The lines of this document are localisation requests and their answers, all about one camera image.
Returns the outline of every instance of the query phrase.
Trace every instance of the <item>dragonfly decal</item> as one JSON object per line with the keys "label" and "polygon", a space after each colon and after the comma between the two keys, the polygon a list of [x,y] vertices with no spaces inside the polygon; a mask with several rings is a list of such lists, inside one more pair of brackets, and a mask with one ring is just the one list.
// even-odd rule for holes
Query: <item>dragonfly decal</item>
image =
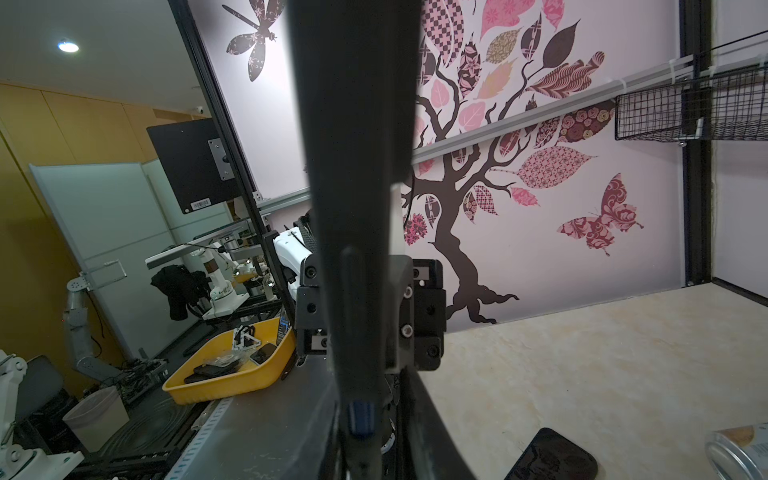
{"label": "dragonfly decal", "polygon": [[275,34],[270,31],[270,27],[280,14],[283,13],[283,8],[285,8],[286,4],[286,0],[269,0],[269,2],[269,6],[264,8],[264,0],[250,0],[253,13],[256,14],[259,20],[258,24],[235,12],[232,8],[221,5],[224,10],[256,29],[253,33],[244,33],[236,36],[227,45],[227,53],[230,55],[240,55],[253,48],[248,58],[248,76],[251,81],[256,80],[264,69],[266,57],[265,41],[267,38],[275,41]]}

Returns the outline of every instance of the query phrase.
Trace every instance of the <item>table surface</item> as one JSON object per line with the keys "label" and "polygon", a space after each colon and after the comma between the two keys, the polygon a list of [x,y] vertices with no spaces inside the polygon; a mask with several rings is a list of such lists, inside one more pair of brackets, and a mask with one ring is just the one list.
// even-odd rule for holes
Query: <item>table surface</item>
{"label": "table surface", "polygon": [[329,360],[310,356],[285,380],[233,397],[181,479],[279,478],[301,445],[315,405],[332,379]]}

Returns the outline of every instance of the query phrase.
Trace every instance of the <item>workbench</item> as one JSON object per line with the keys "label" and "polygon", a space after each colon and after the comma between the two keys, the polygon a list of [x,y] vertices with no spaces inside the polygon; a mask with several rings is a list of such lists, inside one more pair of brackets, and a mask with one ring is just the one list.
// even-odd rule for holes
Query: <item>workbench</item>
{"label": "workbench", "polygon": [[333,381],[329,367],[326,357],[309,356],[285,380],[222,400],[166,480],[279,478]]}

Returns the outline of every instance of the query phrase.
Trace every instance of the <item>ceiling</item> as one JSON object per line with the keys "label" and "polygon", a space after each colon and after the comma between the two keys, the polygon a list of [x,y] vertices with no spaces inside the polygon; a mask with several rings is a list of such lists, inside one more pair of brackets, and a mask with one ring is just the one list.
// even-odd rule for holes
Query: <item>ceiling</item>
{"label": "ceiling", "polygon": [[[2,3],[0,82],[176,111],[205,105],[166,0]],[[60,51],[63,38],[80,51]]]}

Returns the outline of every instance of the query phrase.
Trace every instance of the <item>phone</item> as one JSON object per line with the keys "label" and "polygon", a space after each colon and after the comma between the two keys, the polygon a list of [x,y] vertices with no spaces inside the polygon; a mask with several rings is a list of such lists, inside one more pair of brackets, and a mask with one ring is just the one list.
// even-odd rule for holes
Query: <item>phone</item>
{"label": "phone", "polygon": [[261,365],[275,353],[275,350],[277,350],[277,346],[274,343],[265,343],[260,349],[251,354],[250,359],[257,365]]}

